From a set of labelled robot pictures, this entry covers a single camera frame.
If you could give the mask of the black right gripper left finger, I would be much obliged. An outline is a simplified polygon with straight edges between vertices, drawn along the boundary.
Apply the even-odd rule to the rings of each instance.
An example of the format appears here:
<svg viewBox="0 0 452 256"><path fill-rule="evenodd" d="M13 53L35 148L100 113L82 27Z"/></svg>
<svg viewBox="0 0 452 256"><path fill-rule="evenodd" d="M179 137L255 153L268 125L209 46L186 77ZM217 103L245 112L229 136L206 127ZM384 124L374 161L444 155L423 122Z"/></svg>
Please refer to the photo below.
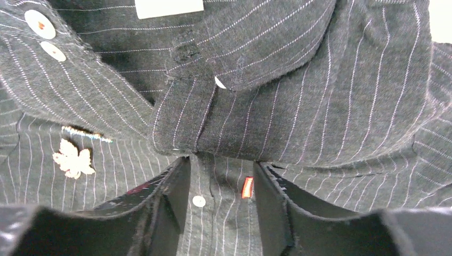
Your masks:
<svg viewBox="0 0 452 256"><path fill-rule="evenodd" d="M176 255L188 208L191 165L163 173L85 211L1 206L1 255Z"/></svg>

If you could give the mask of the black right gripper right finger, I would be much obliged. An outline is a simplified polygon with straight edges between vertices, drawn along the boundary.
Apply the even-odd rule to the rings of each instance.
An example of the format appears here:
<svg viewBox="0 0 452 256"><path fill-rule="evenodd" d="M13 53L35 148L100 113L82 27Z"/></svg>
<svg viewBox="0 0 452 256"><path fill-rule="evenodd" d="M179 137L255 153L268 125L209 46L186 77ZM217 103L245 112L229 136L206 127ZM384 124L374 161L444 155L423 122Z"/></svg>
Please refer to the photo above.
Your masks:
<svg viewBox="0 0 452 256"><path fill-rule="evenodd" d="M264 255L451 255L451 209L333 205L255 163L254 192Z"/></svg>

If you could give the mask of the black pinstriped button shirt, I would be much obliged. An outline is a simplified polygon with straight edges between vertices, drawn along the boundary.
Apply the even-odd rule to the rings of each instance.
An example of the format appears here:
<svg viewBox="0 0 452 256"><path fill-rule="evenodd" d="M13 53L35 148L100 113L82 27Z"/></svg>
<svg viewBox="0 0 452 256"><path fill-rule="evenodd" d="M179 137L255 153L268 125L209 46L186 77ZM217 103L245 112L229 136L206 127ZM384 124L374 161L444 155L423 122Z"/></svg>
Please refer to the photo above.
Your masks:
<svg viewBox="0 0 452 256"><path fill-rule="evenodd" d="M264 255L255 163L361 214L451 209L431 1L202 4L1 1L1 206L91 210L188 157L176 255ZM94 174L64 175L61 139Z"/></svg>

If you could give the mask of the pink gold brooch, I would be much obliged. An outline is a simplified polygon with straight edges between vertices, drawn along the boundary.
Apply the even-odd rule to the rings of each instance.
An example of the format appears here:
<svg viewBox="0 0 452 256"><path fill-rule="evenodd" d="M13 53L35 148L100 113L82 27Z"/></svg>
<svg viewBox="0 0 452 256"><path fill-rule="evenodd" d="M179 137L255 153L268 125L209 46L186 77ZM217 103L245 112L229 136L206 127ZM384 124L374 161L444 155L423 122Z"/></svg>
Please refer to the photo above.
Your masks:
<svg viewBox="0 0 452 256"><path fill-rule="evenodd" d="M91 167L90 150L85 148L78 151L78 148L66 139L61 139L59 151L53 153L52 157L67 178L77 180L82 173L95 173L95 169Z"/></svg>

